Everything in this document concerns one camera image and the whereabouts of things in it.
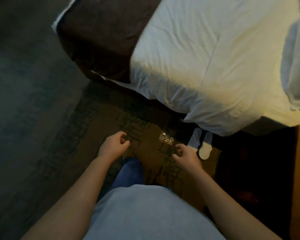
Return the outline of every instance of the leg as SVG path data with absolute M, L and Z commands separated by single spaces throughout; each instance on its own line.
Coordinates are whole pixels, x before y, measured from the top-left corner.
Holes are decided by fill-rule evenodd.
M 136 157 L 128 157 L 124 159 L 123 163 L 124 165 L 108 192 L 118 187 L 145 184 L 141 162 Z

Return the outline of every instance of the brown blanket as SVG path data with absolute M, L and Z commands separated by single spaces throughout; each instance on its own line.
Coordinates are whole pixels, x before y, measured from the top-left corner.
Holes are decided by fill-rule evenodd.
M 161 0 L 76 0 L 57 26 L 60 42 L 80 66 L 130 83 L 130 58 Z

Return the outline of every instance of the person's left arm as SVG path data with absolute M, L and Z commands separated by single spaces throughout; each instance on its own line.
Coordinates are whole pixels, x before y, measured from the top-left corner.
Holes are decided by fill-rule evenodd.
M 82 239 L 87 233 L 92 211 L 111 164 L 120 157 L 130 142 L 118 132 L 101 145 L 94 159 L 78 181 L 23 236 L 27 239 Z

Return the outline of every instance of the human arm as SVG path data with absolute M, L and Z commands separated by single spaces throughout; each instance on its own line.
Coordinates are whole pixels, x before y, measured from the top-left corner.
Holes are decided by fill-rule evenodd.
M 182 168 L 192 175 L 221 233 L 228 240 L 281 239 L 230 197 L 203 169 L 195 151 L 183 144 L 173 154 Z
M 118 132 L 108 137 L 78 181 L 23 236 L 28 239 L 82 239 L 89 227 L 103 181 L 111 164 L 120 157 L 130 142 Z

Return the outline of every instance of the gold object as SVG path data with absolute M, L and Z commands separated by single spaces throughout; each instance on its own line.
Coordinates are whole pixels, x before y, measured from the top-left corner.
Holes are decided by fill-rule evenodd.
M 159 136 L 159 141 L 167 143 L 168 145 L 172 145 L 172 142 L 174 141 L 174 139 L 170 136 L 168 136 L 166 133 L 161 132 L 160 136 Z

